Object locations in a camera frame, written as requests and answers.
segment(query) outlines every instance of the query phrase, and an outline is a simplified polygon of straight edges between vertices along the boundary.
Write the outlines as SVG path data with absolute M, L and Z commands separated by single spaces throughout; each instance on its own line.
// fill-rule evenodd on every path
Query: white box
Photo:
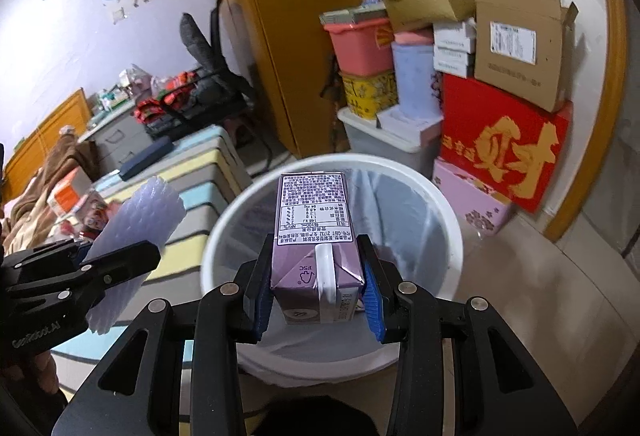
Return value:
M 436 136 L 427 145 L 412 145 L 395 134 L 371 127 L 369 120 L 353 114 L 348 107 L 338 111 L 338 119 L 344 123 L 351 152 L 372 154 L 406 165 L 430 178 L 433 162 L 440 153 L 440 137 Z
M 433 40 L 437 46 L 450 50 L 474 53 L 476 51 L 476 21 L 434 22 Z
M 433 58 L 442 60 L 443 62 L 455 62 L 463 66 L 472 66 L 476 62 L 476 56 L 474 54 L 449 50 L 447 48 L 441 48 L 440 46 L 434 47 Z
M 421 147 L 440 136 L 442 131 L 442 114 L 428 119 L 413 119 L 405 116 L 399 105 L 380 111 L 378 120 L 383 131 Z
M 474 66 L 465 66 L 458 62 L 447 62 L 446 60 L 436 58 L 433 59 L 433 68 L 441 72 L 455 74 L 460 78 L 469 78 L 474 73 Z

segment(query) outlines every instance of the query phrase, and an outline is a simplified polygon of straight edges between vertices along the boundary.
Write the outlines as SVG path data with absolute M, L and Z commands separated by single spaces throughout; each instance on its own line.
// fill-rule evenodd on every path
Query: gray drawer cabinet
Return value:
M 95 141 L 103 175 L 119 169 L 124 162 L 153 142 L 143 125 L 130 115 L 133 107 L 133 102 L 123 104 L 80 138 Z

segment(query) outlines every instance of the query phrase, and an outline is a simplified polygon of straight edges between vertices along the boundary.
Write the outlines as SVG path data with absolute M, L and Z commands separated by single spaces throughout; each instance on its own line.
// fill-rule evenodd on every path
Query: wooden bed headboard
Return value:
M 62 127 L 71 125 L 81 135 L 86 131 L 86 123 L 90 118 L 91 112 L 84 91 L 80 88 L 58 105 L 15 150 L 4 169 L 2 203 L 24 192 L 36 171 L 42 167 L 47 153 L 58 141 Z

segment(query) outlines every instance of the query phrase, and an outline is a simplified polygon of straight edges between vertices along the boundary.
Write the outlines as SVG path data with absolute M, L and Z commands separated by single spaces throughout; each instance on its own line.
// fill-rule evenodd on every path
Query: brown blanket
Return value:
M 53 187 L 71 170 L 80 166 L 95 181 L 99 177 L 95 145 L 76 143 L 73 134 L 63 134 L 49 151 L 33 184 L 14 205 L 11 215 L 2 220 L 2 245 L 5 253 L 13 253 L 44 243 L 56 215 L 47 204 Z

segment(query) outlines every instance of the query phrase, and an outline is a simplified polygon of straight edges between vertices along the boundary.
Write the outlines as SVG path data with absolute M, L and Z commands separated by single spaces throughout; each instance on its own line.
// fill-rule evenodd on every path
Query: hand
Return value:
M 38 385 L 47 394 L 55 394 L 60 389 L 60 382 L 56 373 L 56 361 L 50 352 L 40 353 L 33 358 L 33 369 Z M 2 369 L 2 374 L 9 380 L 17 382 L 24 379 L 24 373 L 19 366 Z

